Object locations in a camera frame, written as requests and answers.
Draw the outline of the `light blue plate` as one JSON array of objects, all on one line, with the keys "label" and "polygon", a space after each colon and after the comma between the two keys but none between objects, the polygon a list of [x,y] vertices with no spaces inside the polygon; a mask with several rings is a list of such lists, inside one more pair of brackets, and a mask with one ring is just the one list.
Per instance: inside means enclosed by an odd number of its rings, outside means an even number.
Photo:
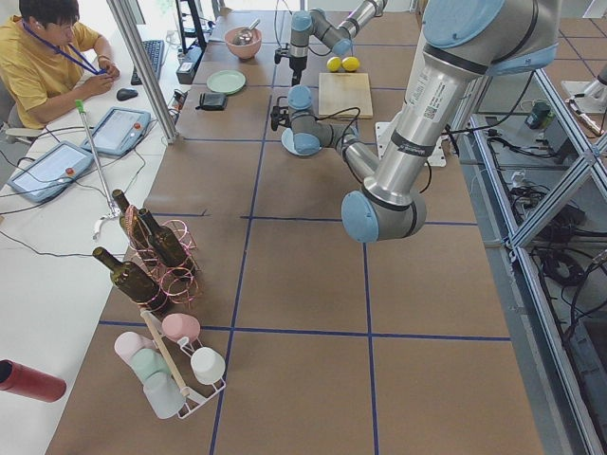
[{"label": "light blue plate", "polygon": [[290,128],[284,129],[281,135],[281,143],[283,147],[292,155],[302,156],[295,148],[293,132]]}]

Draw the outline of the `yellow lemon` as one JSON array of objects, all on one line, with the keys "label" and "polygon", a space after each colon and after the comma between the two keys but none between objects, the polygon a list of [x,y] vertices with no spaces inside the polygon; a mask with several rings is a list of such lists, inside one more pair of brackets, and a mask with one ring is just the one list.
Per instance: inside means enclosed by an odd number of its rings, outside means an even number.
[{"label": "yellow lemon", "polygon": [[336,73],[341,70],[341,58],[340,57],[331,57],[326,61],[326,69],[330,73]]},{"label": "yellow lemon", "polygon": [[345,72],[356,72],[360,68],[360,61],[354,56],[346,57],[341,60],[341,68]]}]

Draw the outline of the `wooden cutting board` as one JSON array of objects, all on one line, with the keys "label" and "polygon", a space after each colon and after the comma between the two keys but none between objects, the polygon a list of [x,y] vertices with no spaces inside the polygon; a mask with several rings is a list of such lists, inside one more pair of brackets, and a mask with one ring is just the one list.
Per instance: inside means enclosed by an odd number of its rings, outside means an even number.
[{"label": "wooden cutting board", "polygon": [[326,117],[350,108],[339,114],[351,118],[360,110],[360,118],[374,115],[370,80],[367,73],[321,73],[319,75],[319,115]]}]

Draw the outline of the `dark grey folded cloth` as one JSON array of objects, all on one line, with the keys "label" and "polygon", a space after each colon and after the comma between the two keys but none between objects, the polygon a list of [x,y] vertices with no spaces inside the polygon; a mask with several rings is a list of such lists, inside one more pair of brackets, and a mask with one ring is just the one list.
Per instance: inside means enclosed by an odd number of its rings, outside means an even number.
[{"label": "dark grey folded cloth", "polygon": [[228,97],[222,93],[202,93],[196,110],[223,111],[227,107]]}]

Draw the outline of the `black computer mouse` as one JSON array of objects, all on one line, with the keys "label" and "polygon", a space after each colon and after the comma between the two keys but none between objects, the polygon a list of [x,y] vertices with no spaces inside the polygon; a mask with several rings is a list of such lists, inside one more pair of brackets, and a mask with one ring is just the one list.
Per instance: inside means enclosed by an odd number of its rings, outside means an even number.
[{"label": "black computer mouse", "polygon": [[124,87],[118,90],[116,94],[116,99],[118,101],[127,101],[131,100],[138,96],[138,91],[135,88]]}]

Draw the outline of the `teach pendant tablet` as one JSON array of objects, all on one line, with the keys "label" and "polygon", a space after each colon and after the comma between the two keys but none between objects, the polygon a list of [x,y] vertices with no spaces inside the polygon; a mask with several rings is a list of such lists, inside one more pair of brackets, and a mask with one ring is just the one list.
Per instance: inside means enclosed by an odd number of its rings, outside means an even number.
[{"label": "teach pendant tablet", "polygon": [[146,111],[115,106],[91,130],[100,155],[122,157],[132,150],[146,132],[151,114]]},{"label": "teach pendant tablet", "polygon": [[12,177],[8,185],[33,203],[53,199],[93,163],[93,155],[67,141],[55,145]]}]

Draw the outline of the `rear brown wine bottle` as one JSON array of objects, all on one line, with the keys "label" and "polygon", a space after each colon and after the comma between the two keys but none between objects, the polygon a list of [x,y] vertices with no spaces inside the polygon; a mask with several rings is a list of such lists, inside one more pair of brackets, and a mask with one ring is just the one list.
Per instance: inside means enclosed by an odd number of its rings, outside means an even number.
[{"label": "rear brown wine bottle", "polygon": [[127,235],[131,247],[137,250],[146,249],[147,236],[136,215],[136,207],[128,201],[120,189],[113,190],[111,196],[120,209],[120,226]]}]

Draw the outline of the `reaching stick green tip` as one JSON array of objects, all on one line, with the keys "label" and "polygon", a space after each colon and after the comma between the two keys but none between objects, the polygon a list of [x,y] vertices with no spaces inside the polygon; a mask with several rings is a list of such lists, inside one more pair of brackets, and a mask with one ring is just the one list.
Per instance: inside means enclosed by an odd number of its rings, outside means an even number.
[{"label": "reaching stick green tip", "polygon": [[111,196],[111,192],[108,188],[107,185],[107,181],[105,178],[105,175],[103,173],[103,168],[102,168],[102,164],[101,164],[101,160],[97,151],[97,148],[94,144],[94,140],[93,140],[93,136],[91,133],[91,129],[89,127],[89,123],[88,123],[88,119],[87,119],[87,114],[84,110],[84,105],[83,105],[83,101],[80,99],[76,99],[75,100],[75,106],[76,109],[80,115],[82,124],[83,124],[83,128],[86,134],[86,140],[91,148],[91,154],[93,156],[94,162],[95,162],[95,166],[96,166],[96,170],[99,176],[99,179],[101,181],[101,186],[102,186],[102,193],[105,197],[105,201],[107,203],[108,206],[108,212],[104,215],[102,215],[94,224],[93,227],[93,240],[94,241],[98,241],[100,239],[101,236],[101,228],[102,225],[110,220],[114,220],[120,217],[120,209],[118,208],[118,206],[116,205],[114,199]]}]

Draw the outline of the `person in yellow shirt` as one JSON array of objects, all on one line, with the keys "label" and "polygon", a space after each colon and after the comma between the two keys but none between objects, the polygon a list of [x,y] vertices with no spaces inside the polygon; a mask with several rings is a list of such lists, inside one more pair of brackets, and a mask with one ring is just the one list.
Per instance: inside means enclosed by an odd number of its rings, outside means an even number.
[{"label": "person in yellow shirt", "polygon": [[120,77],[112,47],[80,22],[77,1],[21,1],[1,26],[1,80],[26,128],[42,129],[108,92]]}]

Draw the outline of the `near teach pendant tablet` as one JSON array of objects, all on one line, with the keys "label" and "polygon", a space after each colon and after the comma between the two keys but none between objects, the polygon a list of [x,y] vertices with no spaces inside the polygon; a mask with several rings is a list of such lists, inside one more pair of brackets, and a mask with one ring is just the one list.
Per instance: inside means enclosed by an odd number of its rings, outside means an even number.
[{"label": "near teach pendant tablet", "polygon": [[93,163],[93,155],[67,141],[55,145],[12,177],[8,185],[33,203],[53,199]]}]

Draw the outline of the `pink cup on rack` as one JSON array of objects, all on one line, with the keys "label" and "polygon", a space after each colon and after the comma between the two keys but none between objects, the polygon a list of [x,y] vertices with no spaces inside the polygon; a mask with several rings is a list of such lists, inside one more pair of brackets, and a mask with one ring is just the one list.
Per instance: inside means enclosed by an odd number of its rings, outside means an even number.
[{"label": "pink cup on rack", "polygon": [[186,337],[190,342],[198,339],[201,326],[197,318],[184,314],[174,313],[168,315],[161,322],[163,334],[171,341],[177,342]]}]

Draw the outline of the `white cup on rack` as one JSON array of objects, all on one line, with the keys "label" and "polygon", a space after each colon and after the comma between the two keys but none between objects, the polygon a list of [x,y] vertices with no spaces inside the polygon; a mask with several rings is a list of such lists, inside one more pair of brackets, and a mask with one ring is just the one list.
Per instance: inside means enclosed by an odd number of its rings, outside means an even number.
[{"label": "white cup on rack", "polygon": [[223,378],[226,362],[224,357],[214,349],[202,347],[193,353],[191,367],[199,383],[213,385]]}]

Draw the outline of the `pale pink cup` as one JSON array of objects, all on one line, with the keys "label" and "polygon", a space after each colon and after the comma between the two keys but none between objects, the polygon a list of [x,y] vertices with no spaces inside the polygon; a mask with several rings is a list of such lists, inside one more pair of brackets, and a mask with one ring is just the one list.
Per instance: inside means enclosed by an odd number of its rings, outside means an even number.
[{"label": "pale pink cup", "polygon": [[142,349],[155,350],[156,345],[150,338],[135,332],[124,332],[114,342],[114,351],[125,364]]}]

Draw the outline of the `light grey cup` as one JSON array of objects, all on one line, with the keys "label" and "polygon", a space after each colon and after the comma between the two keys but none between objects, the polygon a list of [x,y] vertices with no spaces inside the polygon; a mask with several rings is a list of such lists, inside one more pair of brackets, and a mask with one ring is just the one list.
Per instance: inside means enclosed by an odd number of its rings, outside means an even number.
[{"label": "light grey cup", "polygon": [[186,398],[165,372],[153,373],[143,382],[143,392],[159,419],[168,419],[185,406]]}]

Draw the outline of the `red cylinder bottle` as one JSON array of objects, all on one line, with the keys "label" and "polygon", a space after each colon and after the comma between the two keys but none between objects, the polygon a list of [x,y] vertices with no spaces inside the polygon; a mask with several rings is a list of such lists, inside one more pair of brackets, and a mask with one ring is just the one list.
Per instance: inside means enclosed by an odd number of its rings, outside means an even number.
[{"label": "red cylinder bottle", "polygon": [[13,360],[3,359],[1,391],[52,403],[64,396],[66,383],[57,376],[32,369]]}]

